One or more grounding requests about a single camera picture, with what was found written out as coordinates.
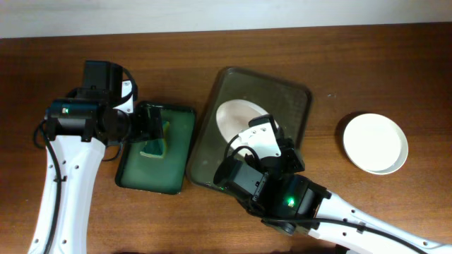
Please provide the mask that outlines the green and yellow sponge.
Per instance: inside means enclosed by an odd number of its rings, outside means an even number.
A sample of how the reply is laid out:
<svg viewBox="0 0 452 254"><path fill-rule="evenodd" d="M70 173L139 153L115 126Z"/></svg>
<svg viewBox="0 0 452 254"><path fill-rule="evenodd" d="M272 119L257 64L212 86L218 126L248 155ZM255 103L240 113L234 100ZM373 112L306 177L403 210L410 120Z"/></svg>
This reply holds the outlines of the green and yellow sponge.
<svg viewBox="0 0 452 254"><path fill-rule="evenodd" d="M144 157L163 159L167 154L167 131L170 127L168 121L162 122L162 137L155 140L145 142L145 146L140 151L140 155Z"/></svg>

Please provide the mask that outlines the white plate pink rim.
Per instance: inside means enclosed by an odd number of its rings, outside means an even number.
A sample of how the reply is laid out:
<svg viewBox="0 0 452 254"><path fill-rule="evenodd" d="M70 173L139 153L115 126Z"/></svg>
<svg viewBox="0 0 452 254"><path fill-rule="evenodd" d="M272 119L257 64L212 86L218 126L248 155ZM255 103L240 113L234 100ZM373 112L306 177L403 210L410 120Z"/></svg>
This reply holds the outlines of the white plate pink rim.
<svg viewBox="0 0 452 254"><path fill-rule="evenodd" d="M229 148L235 151L242 147L237 154L241 157L252 155L247 146L239 144L238 134L249 128L250 120L269 114L259 105L243 99L234 99L221 104L216 111L216 123L220 134L227 141L231 142Z"/></svg>

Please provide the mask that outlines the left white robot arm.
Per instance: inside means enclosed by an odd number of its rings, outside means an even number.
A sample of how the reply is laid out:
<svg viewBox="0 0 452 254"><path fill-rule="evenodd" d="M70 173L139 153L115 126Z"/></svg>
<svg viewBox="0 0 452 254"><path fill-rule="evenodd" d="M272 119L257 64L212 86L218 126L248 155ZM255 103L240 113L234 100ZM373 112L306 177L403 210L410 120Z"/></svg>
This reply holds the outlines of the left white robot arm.
<svg viewBox="0 0 452 254"><path fill-rule="evenodd" d="M163 138L160 112L136 111L138 86L117 63L87 60L83 84L46 109L47 170L29 253L85 253L93 188L109 146Z"/></svg>

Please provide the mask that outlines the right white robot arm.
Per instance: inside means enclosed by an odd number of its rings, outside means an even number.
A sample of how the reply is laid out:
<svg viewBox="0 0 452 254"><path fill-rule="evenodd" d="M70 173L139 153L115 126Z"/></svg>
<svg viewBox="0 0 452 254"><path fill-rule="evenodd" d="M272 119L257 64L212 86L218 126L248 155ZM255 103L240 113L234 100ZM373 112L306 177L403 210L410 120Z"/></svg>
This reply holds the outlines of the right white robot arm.
<svg viewBox="0 0 452 254"><path fill-rule="evenodd" d="M240 139L236 135L228 142L213 182L266 226L334 243L338 253L451 252L451 245L387 224L299 175L302 163L290 139L235 146Z"/></svg>

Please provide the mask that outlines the white plate green stain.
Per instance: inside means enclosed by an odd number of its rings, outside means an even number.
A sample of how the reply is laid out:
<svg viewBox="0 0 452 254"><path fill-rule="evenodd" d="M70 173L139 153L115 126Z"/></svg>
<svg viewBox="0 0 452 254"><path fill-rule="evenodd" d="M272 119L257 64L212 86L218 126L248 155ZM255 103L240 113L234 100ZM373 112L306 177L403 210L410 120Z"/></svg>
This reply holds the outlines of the white plate green stain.
<svg viewBox="0 0 452 254"><path fill-rule="evenodd" d="M402 140L408 142L400 126L380 114L360 114L351 119L343 131L343 148L344 142L389 143Z"/></svg>

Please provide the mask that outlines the pale grey-blue plate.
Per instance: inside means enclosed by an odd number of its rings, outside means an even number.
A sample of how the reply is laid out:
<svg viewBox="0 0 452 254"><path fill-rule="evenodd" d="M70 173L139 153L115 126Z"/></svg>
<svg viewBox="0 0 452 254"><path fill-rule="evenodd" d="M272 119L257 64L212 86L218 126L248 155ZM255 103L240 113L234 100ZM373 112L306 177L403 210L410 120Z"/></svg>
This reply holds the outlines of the pale grey-blue plate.
<svg viewBox="0 0 452 254"><path fill-rule="evenodd" d="M409 154L406 140L389 143L344 142L344 148L357 168L375 175L392 174L401 169Z"/></svg>

